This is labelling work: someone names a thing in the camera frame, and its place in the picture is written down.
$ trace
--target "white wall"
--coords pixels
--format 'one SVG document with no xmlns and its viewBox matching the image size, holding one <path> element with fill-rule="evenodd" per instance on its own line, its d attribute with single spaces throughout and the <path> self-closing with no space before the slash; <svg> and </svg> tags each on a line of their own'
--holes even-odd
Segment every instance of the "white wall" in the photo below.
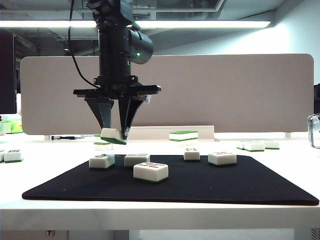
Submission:
<svg viewBox="0 0 320 240">
<path fill-rule="evenodd" d="M 320 0 L 304 0 L 275 27 L 241 32 L 155 52 L 155 55 L 308 53 L 320 83 Z"/>
</svg>

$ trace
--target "robotic arm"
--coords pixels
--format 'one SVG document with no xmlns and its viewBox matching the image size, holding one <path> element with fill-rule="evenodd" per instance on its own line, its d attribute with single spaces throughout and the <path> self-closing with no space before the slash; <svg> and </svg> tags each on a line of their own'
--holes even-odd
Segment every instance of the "robotic arm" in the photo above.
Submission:
<svg viewBox="0 0 320 240">
<path fill-rule="evenodd" d="M 145 64 L 152 56 L 153 43 L 139 32 L 131 0 L 89 0 L 87 7 L 98 28 L 100 75 L 94 84 L 100 87 L 75 89 L 73 94 L 84 98 L 101 128 L 111 127 L 113 100 L 118 100 L 121 137 L 126 140 L 146 95 L 161 91 L 160 86 L 142 85 L 137 76 L 131 75 L 131 62 Z"/>
</svg>

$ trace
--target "ceiling pipe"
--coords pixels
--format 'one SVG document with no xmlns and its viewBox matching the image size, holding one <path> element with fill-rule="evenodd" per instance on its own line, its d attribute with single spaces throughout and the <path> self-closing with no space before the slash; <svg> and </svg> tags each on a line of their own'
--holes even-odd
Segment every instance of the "ceiling pipe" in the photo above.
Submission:
<svg viewBox="0 0 320 240">
<path fill-rule="evenodd" d="M 214 8 L 133 8 L 133 14 L 137 13 L 194 13 L 194 12 L 217 12 L 224 0 L 219 0 Z M 69 13 L 70 9 L 0 9 L 2 14 L 45 14 L 45 13 Z M 92 13 L 91 9 L 79 8 L 73 9 L 78 13 Z"/>
<path fill-rule="evenodd" d="M 202 0 L 200 5 L 202 8 L 205 9 L 209 6 L 209 2 L 207 0 Z M 209 12 L 207 12 L 207 11 L 197 12 L 197 13 L 194 13 L 193 17 L 188 18 L 188 20 L 205 20 L 208 18 L 208 16 L 209 16 Z"/>
</svg>

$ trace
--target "black monitor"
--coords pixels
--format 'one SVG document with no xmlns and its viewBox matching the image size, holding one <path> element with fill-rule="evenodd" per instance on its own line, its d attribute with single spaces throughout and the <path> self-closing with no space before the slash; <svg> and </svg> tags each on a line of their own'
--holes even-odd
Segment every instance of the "black monitor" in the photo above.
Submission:
<svg viewBox="0 0 320 240">
<path fill-rule="evenodd" d="M 15 37 L 0 27 L 0 114 L 16 114 Z"/>
</svg>

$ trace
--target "ceiling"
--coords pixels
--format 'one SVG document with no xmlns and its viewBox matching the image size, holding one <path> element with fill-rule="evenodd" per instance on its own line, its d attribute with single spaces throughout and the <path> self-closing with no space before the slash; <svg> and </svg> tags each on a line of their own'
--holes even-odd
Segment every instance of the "ceiling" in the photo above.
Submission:
<svg viewBox="0 0 320 240">
<path fill-rule="evenodd" d="M 284 1 L 289 0 L 133 0 L 136 20 L 238 20 L 256 15 L 265 20 L 261 13 L 272 13 Z M 1 0 L 1 20 L 67 20 L 69 18 L 69 0 Z M 92 14 L 84 0 L 75 0 L 73 19 L 92 20 Z M 193 9 L 211 9 L 211 12 L 157 12 L 193 11 Z M 15 34 L 37 47 L 38 55 L 65 55 L 67 29 L 35 28 L 10 29 Z M 194 41 L 214 38 L 216 36 L 235 33 L 235 29 L 157 29 L 144 30 L 152 39 L 155 49 L 175 47 Z M 98 47 L 97 30 L 92 28 L 72 29 L 75 52 L 78 55 L 92 54 L 94 46 Z"/>
</svg>

